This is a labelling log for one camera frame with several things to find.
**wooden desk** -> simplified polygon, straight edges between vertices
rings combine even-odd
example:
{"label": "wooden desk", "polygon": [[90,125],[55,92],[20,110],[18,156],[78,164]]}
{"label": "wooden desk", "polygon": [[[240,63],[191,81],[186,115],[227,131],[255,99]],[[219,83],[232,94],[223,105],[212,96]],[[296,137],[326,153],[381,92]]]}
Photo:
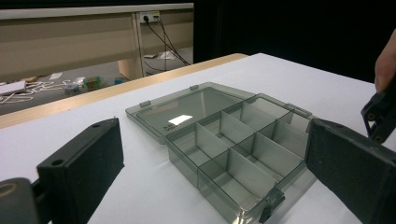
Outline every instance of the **wooden desk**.
{"label": "wooden desk", "polygon": [[53,103],[35,106],[22,111],[0,116],[0,129],[11,125],[24,123],[32,119],[44,118],[62,111],[70,110],[78,106],[87,105],[96,101],[125,93],[127,91],[137,90],[148,85],[163,82],[165,80],[184,76],[190,73],[198,72],[206,68],[214,67],[223,63],[229,63],[241,58],[247,57],[243,54],[232,54],[225,57],[213,59],[203,63],[192,64],[190,66],[178,68],[172,71],[164,72],[156,76],[144,77],[137,80],[129,81],[117,86],[108,87],[99,91],[92,91]]}

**paper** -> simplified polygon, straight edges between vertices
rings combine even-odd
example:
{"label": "paper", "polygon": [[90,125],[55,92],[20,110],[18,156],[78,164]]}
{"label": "paper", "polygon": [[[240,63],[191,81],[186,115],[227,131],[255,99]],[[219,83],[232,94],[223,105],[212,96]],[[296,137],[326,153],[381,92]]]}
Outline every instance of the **paper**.
{"label": "paper", "polygon": [[25,81],[14,82],[11,84],[0,86],[0,96],[9,95],[15,92],[24,91],[26,86]]}
{"label": "paper", "polygon": [[174,60],[176,57],[175,57],[175,54],[173,53],[173,51],[171,50],[171,51],[163,52],[159,58]]}
{"label": "paper", "polygon": [[54,73],[50,76],[49,80],[58,79],[60,78],[62,73]]}
{"label": "paper", "polygon": [[150,59],[153,59],[153,58],[155,58],[155,57],[157,57],[158,56],[158,54],[147,54],[147,55],[145,55],[145,56],[143,56],[144,58],[150,58]]}

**plastic organizer box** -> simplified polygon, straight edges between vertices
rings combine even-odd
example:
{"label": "plastic organizer box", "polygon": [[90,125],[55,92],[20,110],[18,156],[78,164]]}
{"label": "plastic organizer box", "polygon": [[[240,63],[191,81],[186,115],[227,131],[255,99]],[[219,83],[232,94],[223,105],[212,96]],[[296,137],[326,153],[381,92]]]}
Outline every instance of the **plastic organizer box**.
{"label": "plastic organizer box", "polygon": [[304,162],[313,116],[265,94],[208,82],[126,112],[230,223],[286,211],[313,182]]}

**electrical outlet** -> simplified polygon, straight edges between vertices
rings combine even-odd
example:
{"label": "electrical outlet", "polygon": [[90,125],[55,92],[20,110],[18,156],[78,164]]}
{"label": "electrical outlet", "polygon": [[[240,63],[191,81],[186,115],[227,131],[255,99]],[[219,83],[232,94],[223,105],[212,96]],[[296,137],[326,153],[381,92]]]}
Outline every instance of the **electrical outlet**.
{"label": "electrical outlet", "polygon": [[160,16],[160,11],[146,11],[146,12],[140,12],[140,23],[146,23],[144,17],[148,17],[148,22],[154,22],[158,21],[155,19],[155,16]]}

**screw hole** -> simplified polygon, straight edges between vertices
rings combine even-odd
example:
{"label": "screw hole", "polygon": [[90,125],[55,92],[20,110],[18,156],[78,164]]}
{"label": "screw hole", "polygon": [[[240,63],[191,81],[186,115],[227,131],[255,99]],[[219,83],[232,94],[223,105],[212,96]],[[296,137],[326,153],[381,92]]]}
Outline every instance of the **screw hole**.
{"label": "screw hole", "polygon": [[53,165],[53,166],[57,166],[57,165],[62,164],[63,162],[64,162],[64,160],[53,161],[53,162],[52,162],[52,165]]}
{"label": "screw hole", "polygon": [[373,121],[373,120],[375,120],[375,115],[374,115],[374,114],[369,114],[369,115],[367,116],[367,119],[368,119],[369,121]]}
{"label": "screw hole", "polygon": [[382,143],[382,137],[381,136],[376,136],[374,139],[377,143]]}

